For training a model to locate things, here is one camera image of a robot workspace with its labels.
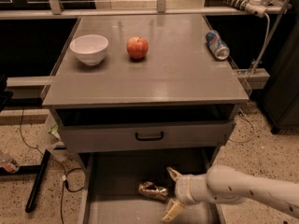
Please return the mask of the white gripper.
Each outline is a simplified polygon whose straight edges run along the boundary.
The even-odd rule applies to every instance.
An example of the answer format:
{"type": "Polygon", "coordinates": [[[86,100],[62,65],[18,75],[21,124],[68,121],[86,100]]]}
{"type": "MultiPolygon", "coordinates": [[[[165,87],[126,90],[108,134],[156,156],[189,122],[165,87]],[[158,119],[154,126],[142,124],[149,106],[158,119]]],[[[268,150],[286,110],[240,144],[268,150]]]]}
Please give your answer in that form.
{"type": "Polygon", "coordinates": [[[175,195],[178,200],[171,199],[162,217],[163,223],[169,223],[178,217],[184,210],[185,205],[194,205],[200,202],[209,202],[213,194],[207,186],[206,175],[181,175],[172,167],[166,168],[170,177],[176,182],[175,195]]]}

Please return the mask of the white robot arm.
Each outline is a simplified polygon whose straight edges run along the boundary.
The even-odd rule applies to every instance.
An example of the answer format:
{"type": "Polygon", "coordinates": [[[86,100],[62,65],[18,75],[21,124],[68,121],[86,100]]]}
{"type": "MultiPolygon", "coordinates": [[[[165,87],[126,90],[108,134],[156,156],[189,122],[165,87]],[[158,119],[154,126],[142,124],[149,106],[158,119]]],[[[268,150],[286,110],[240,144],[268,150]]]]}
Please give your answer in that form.
{"type": "Polygon", "coordinates": [[[202,175],[183,175],[167,167],[175,181],[175,198],[166,207],[162,222],[171,222],[187,206],[241,202],[243,198],[263,203],[299,218],[299,184],[246,175],[226,165],[213,165],[202,175]]]}

